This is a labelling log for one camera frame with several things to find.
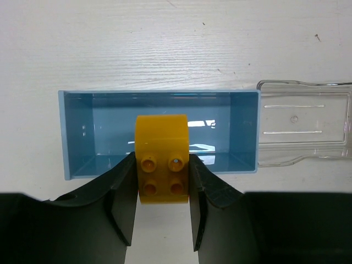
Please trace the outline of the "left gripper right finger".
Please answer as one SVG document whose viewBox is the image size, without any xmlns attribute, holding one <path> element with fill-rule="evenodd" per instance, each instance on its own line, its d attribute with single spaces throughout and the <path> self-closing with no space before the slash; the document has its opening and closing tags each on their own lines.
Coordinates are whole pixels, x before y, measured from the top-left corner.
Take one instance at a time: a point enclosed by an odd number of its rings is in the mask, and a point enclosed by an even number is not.
<svg viewBox="0 0 352 264">
<path fill-rule="evenodd" d="M 351 195 L 239 192 L 189 158 L 199 263 L 351 263 Z"/>
</svg>

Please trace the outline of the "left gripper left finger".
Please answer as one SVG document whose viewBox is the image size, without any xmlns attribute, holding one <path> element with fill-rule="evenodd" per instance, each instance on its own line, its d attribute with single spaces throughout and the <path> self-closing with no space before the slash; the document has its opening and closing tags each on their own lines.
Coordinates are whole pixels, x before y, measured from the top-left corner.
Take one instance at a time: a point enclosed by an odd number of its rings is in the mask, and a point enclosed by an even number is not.
<svg viewBox="0 0 352 264">
<path fill-rule="evenodd" d="M 129 154 L 56 200 L 1 194 L 1 263 L 124 263 L 138 180 Z"/>
</svg>

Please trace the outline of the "yellow lego block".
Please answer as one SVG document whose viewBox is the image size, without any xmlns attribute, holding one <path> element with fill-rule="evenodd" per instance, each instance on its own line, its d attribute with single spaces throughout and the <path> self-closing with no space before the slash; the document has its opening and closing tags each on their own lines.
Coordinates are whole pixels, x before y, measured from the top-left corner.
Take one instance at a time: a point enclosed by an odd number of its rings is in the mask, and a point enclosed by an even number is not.
<svg viewBox="0 0 352 264">
<path fill-rule="evenodd" d="M 139 115 L 135 126 L 135 157 L 142 204 L 188 203 L 186 115 Z"/>
</svg>

